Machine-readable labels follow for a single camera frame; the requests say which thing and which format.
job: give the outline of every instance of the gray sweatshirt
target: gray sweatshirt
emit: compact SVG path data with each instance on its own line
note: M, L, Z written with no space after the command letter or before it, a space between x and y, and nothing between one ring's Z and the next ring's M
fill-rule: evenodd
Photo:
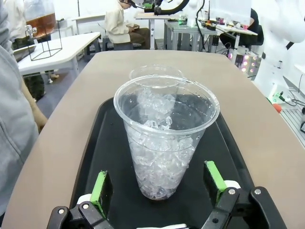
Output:
M21 91L22 79L12 56L7 17L0 0L0 215L5 212L18 175L38 137L30 104Z

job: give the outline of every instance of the brown pants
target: brown pants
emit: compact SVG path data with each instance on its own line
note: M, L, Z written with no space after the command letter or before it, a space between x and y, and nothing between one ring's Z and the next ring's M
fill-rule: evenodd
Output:
M150 31L148 28L136 29L129 33L131 43L136 43L141 45L141 49L150 49Z

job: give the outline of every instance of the brown liquid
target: brown liquid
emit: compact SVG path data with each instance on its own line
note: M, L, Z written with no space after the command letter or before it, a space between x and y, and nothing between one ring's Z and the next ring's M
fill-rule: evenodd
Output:
M34 34L34 37L36 38L40 38L52 33L55 27L55 23L55 13L27 21L27 25L31 25L33 28L37 28L37 33Z

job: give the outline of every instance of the brown table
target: brown table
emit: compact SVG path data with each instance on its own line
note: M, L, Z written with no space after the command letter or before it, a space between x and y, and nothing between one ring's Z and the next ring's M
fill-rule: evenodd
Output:
M88 63L50 117L13 191L2 229L44 229L69 206L98 107L139 66L177 67L217 96L257 186L270 192L289 229L305 228L305 150L282 117L227 58L180 51L102 52Z

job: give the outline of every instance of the orange object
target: orange object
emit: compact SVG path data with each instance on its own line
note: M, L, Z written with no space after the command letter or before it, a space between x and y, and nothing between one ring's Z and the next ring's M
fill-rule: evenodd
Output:
M273 104L272 106L276 109L276 111L277 111L278 113L281 113L282 107L281 107L279 104Z

